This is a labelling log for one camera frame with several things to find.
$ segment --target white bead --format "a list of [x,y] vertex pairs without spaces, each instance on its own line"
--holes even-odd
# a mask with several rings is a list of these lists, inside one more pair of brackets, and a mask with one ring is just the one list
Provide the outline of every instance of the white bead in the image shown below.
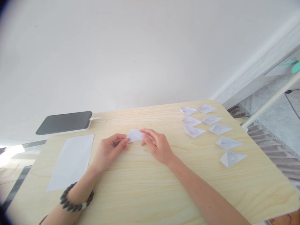
[[87,206],[86,202],[82,203],[82,209],[81,210],[83,210],[86,206]]

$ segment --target hand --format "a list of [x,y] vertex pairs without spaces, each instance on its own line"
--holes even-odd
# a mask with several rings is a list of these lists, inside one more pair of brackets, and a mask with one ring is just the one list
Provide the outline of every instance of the hand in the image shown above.
[[102,139],[91,166],[97,172],[103,172],[112,165],[123,148],[128,151],[129,141],[130,139],[126,138],[125,134],[114,134],[107,139]]
[[[159,134],[151,129],[142,129],[140,132],[143,133],[142,146],[148,145],[151,154],[156,158],[159,162],[168,165],[174,158],[175,154],[173,153],[168,140],[164,134]],[[152,139],[149,137],[151,135],[156,141],[153,144]]]

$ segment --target forearm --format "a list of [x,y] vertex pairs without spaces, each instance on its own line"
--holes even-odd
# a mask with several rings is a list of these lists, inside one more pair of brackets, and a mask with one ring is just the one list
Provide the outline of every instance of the forearm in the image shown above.
[[[69,191],[67,199],[73,205],[80,205],[87,201],[93,188],[95,187],[100,176],[100,172],[97,172],[92,166],[87,169],[82,178],[77,184]],[[63,209],[59,203],[50,212],[50,214],[43,221],[42,225],[57,224],[57,225],[72,225],[77,220],[81,211],[71,212],[67,209]]]
[[167,165],[184,186],[209,225],[249,225],[222,195],[190,170],[178,157]]

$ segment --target white pole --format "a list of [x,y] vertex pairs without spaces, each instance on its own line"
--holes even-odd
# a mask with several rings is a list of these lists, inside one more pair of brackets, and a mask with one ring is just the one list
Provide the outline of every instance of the white pole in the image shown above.
[[285,93],[293,84],[300,80],[300,71],[298,71],[285,85],[283,85],[269,100],[266,101],[250,118],[244,122],[241,127],[248,131],[247,127],[253,123],[261,114],[263,114],[276,100]]

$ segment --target finger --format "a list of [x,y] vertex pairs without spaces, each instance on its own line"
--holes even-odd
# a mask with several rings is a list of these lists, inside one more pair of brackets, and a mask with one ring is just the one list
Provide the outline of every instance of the finger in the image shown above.
[[142,137],[143,137],[144,142],[146,143],[146,145],[148,145],[150,151],[157,149],[157,147],[153,144],[152,139],[149,137],[148,134],[143,133]]
[[120,153],[129,141],[130,141],[129,138],[125,138],[125,139],[121,140],[120,143],[115,147],[115,151],[117,153]]
[[113,141],[114,144],[118,144],[121,140],[123,140],[124,138],[117,138],[116,140]]
[[147,134],[151,135],[156,141],[158,140],[159,133],[157,133],[156,131],[154,131],[152,129],[141,129],[140,132],[147,133]]
[[113,136],[110,136],[109,138],[107,138],[107,140],[115,142],[115,140],[117,140],[118,138],[124,139],[126,137],[127,137],[126,134],[114,134]]

